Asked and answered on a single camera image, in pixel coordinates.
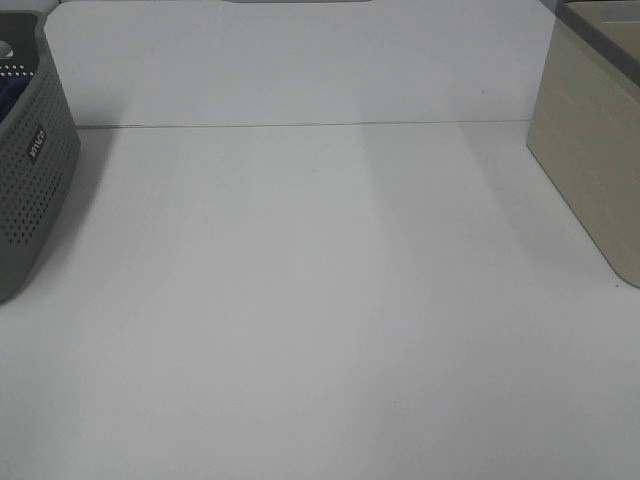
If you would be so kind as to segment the blue towel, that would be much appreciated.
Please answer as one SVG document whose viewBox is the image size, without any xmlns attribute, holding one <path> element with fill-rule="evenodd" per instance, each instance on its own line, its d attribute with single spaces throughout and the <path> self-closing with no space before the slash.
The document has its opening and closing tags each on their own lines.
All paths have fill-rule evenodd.
<svg viewBox="0 0 640 480">
<path fill-rule="evenodd" d="M 3 122 L 11 113 L 34 74 L 32 72 L 2 72 L 0 90 L 0 121 Z"/>
</svg>

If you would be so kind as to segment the grey perforated plastic basket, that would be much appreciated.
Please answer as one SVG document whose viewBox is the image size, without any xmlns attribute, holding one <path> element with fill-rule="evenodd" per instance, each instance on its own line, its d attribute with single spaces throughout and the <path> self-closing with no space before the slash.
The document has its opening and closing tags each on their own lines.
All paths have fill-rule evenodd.
<svg viewBox="0 0 640 480">
<path fill-rule="evenodd" d="M 1 299 L 25 285 L 57 221 L 74 177 L 80 140 L 36 11 L 1 14 L 9 56 L 2 72 L 32 72 L 1 122 Z"/>
</svg>

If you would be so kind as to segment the beige storage box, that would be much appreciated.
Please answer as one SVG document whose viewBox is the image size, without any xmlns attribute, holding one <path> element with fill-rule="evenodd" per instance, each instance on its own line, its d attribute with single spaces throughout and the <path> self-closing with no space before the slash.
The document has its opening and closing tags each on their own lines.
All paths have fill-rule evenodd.
<svg viewBox="0 0 640 480">
<path fill-rule="evenodd" d="M 639 284 L 639 4 L 548 1 L 526 145 L 611 269 Z"/>
</svg>

